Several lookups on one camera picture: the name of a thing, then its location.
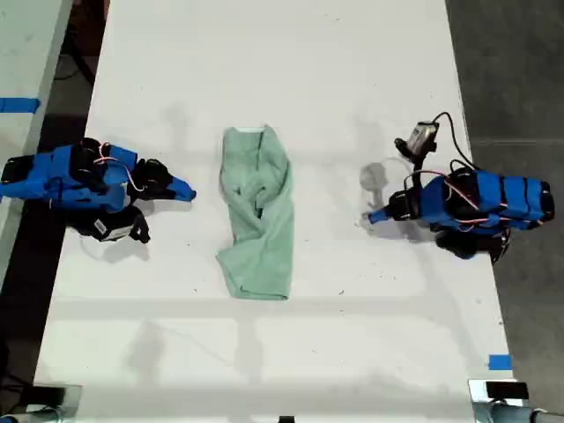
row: crumpled towel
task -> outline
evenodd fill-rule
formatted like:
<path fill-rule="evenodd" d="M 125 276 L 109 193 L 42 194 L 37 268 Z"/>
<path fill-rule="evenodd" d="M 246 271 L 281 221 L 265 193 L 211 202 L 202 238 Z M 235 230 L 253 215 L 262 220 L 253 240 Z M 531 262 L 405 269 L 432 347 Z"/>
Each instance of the crumpled towel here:
<path fill-rule="evenodd" d="M 287 300 L 292 282 L 292 169 L 274 130 L 224 137 L 221 185 L 234 245 L 217 255 L 230 294 Z"/>

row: white table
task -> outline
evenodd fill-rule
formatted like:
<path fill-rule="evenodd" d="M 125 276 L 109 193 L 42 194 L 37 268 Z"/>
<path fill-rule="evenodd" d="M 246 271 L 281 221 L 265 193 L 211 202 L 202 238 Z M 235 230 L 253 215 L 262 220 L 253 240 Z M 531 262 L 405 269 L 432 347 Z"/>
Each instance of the white table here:
<path fill-rule="evenodd" d="M 442 110 L 467 152 L 442 0 L 112 2 L 87 136 L 198 197 L 146 205 L 147 246 L 68 231 L 36 382 L 83 385 L 80 421 L 472 421 L 467 380 L 511 377 L 486 364 L 508 351 L 489 258 L 358 226 L 360 170 L 381 163 L 387 198 L 393 139 Z M 215 259 L 223 131 L 265 123 L 293 163 L 288 302 L 230 298 Z"/>
<path fill-rule="evenodd" d="M 38 98 L 32 114 L 0 113 L 0 163 L 37 150 L 43 116 L 72 0 L 0 2 L 0 97 Z M 0 288 L 19 227 L 23 202 L 0 204 Z"/>

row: cable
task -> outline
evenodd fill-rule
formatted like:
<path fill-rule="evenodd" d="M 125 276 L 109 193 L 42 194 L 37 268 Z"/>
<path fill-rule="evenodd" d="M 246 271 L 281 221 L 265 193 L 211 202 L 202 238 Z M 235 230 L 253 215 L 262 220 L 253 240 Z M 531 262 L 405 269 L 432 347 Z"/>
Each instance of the cable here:
<path fill-rule="evenodd" d="M 64 81 L 66 79 L 71 79 L 71 78 L 75 77 L 76 75 L 78 75 L 79 72 L 80 72 L 80 70 L 76 69 L 74 72 L 70 73 L 69 75 L 65 75 L 64 77 L 54 77 L 53 80 L 54 81 Z"/>
<path fill-rule="evenodd" d="M 468 226 L 468 229 L 466 230 L 462 230 L 462 229 L 458 229 L 460 232 L 470 232 L 472 229 L 474 228 L 474 225 Z"/>
<path fill-rule="evenodd" d="M 133 189 L 134 189 L 135 191 L 137 191 L 137 192 L 143 192 L 143 191 L 145 190 L 145 187 L 143 187 L 143 189 L 139 189 L 139 188 L 137 187 L 137 185 L 133 182 L 133 176 L 131 176 L 130 170 L 128 169 L 127 166 L 125 166 L 125 163 L 123 163 L 123 162 L 120 161 L 119 159 L 116 159 L 115 157 L 104 156 L 104 153 L 102 152 L 102 149 L 103 149 L 106 145 L 109 145 L 109 143 L 100 144 L 100 147 L 98 147 L 98 150 L 99 150 L 99 152 L 100 152 L 100 156 L 101 156 L 101 157 L 100 157 L 99 159 L 96 159 L 96 160 L 94 161 L 94 164 L 95 164 L 95 165 L 99 165 L 99 164 L 101 164 L 101 163 L 106 163 L 107 161 L 115 161 L 115 162 L 119 163 L 120 165 L 122 165 L 122 166 L 125 168 L 125 171 L 127 172 L 127 177 L 129 178 L 130 183 L 131 183 L 131 186 L 133 187 Z"/>
<path fill-rule="evenodd" d="M 465 223 L 465 224 L 476 224 L 476 223 L 484 223 L 487 222 L 489 219 L 488 218 L 482 218 L 482 219 L 469 219 L 469 220 L 461 220 L 461 219 L 455 219 L 456 222 L 458 223 Z M 503 221 L 510 221 L 513 220 L 511 218 L 501 218 L 501 220 Z"/>
<path fill-rule="evenodd" d="M 25 383 L 25 384 L 21 384 L 21 385 L 1 385 L 0 386 L 0 391 L 6 390 L 8 392 L 13 392 L 15 394 L 19 394 L 19 398 L 18 398 L 18 401 L 16 402 L 16 404 L 14 404 L 12 407 L 10 407 L 6 412 L 4 412 L 3 410 L 0 410 L 0 416 L 5 415 L 5 414 L 13 414 L 14 410 L 16 410 L 16 408 L 18 408 L 18 406 L 19 406 L 19 401 L 21 400 L 21 396 L 22 396 L 24 389 L 28 385 L 29 385 L 29 383 Z"/>
<path fill-rule="evenodd" d="M 12 372 L 8 372 L 5 371 L 4 372 L 4 377 L 7 377 L 9 379 L 13 379 L 14 381 L 18 382 L 20 385 L 22 386 L 27 386 L 29 385 L 29 382 L 24 381 L 21 377 L 16 376 L 15 374 L 13 374 Z"/>
<path fill-rule="evenodd" d="M 503 229 L 501 236 L 505 237 L 505 242 L 503 244 L 503 250 L 501 251 L 500 257 L 503 256 L 508 250 L 509 243 L 511 242 L 511 227 L 506 227 L 505 229 Z"/>
<path fill-rule="evenodd" d="M 452 116 L 450 115 L 449 112 L 440 112 L 440 114 L 438 114 L 434 119 L 433 119 L 433 123 L 437 122 L 438 119 L 440 119 L 442 116 L 447 116 L 447 118 L 449 119 L 449 123 L 450 123 L 450 133 L 452 134 L 452 142 L 455 145 L 456 150 L 458 151 L 458 154 L 460 154 L 460 157 L 462 157 L 466 163 L 468 163 L 472 168 L 474 168 L 475 170 L 482 170 L 479 167 L 477 167 L 474 163 L 472 163 L 462 152 L 462 150 L 460 149 L 460 146 L 458 145 L 458 141 L 456 141 L 456 135 L 455 135 L 455 124 L 452 121 Z"/>
<path fill-rule="evenodd" d="M 415 174 L 438 174 L 439 176 L 443 176 L 444 179 L 444 183 L 450 188 L 451 191 L 455 191 L 461 198 L 463 198 L 474 210 L 479 210 L 479 207 L 476 203 L 474 203 L 470 198 L 468 198 L 468 196 L 466 196 L 460 189 L 458 189 L 457 187 L 455 187 L 452 183 L 448 182 L 448 178 L 449 176 L 447 174 L 444 174 L 442 172 L 435 172 L 434 170 L 426 170 L 426 169 L 420 169 L 420 170 L 416 170 L 415 172 L 413 172 L 412 174 L 408 174 L 405 179 L 404 179 L 404 191 L 407 191 L 407 180 L 409 178 L 413 178 L 413 176 Z"/>

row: gray floor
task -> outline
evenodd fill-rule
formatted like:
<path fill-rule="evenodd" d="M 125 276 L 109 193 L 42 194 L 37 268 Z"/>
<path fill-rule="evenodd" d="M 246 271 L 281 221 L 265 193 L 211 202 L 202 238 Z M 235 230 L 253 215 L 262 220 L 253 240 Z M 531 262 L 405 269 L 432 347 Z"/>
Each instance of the gray floor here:
<path fill-rule="evenodd" d="M 549 181 L 558 208 L 564 198 L 564 1 L 448 5 L 476 162 Z M 58 73 L 72 70 L 63 59 Z M 49 112 L 85 115 L 90 92 L 80 75 L 56 81 Z M 563 239 L 558 218 L 516 234 L 494 268 L 516 377 L 529 384 L 536 406 L 554 412 L 564 412 Z"/>

